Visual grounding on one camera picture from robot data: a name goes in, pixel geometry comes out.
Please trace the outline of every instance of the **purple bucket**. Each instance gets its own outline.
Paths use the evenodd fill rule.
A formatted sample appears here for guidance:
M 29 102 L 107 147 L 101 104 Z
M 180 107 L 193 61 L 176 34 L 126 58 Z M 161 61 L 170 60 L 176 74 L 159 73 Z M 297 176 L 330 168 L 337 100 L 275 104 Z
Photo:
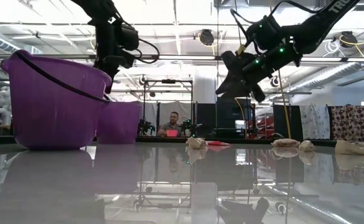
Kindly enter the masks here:
M 132 144 L 138 136 L 141 106 L 111 102 L 101 109 L 97 141 L 100 144 Z
M 102 102 L 76 94 L 36 72 L 21 54 L 50 76 L 98 98 L 111 83 L 104 72 L 80 63 L 19 50 L 1 63 L 9 74 L 14 138 L 30 149 L 80 148 L 92 142 Z

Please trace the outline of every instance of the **reflective table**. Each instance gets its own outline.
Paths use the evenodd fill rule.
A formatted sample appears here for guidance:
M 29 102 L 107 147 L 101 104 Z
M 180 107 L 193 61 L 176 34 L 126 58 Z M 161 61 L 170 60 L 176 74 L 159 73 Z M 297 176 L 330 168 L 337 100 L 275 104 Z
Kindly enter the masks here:
M 364 223 L 364 156 L 321 151 L 0 145 L 0 224 Z

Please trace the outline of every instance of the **white humanoid robot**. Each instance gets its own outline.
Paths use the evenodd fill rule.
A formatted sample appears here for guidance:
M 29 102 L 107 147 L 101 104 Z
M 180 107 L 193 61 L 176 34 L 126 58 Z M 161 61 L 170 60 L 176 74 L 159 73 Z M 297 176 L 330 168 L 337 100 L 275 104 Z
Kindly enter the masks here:
M 12 121 L 12 108 L 10 88 L 4 86 L 0 91 L 0 123 L 1 126 L 10 126 Z

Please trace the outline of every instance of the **man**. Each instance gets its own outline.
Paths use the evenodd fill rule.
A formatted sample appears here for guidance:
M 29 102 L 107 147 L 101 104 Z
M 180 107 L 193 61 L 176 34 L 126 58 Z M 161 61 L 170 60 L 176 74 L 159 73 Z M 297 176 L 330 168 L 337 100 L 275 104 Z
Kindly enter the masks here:
M 177 112 L 171 112 L 169 117 L 169 123 L 161 125 L 158 130 L 157 136 L 167 136 L 168 130 L 176 130 L 177 137 L 180 137 L 182 134 L 182 128 L 177 125 L 177 121 L 179 120 L 179 114 Z

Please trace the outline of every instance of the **white robot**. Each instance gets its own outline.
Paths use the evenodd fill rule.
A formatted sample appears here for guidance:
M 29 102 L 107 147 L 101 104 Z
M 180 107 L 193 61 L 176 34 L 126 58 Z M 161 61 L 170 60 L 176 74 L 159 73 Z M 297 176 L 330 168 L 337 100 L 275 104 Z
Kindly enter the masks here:
M 4 126 L 10 126 L 12 121 L 12 108 L 10 88 L 4 86 L 0 91 L 0 123 Z

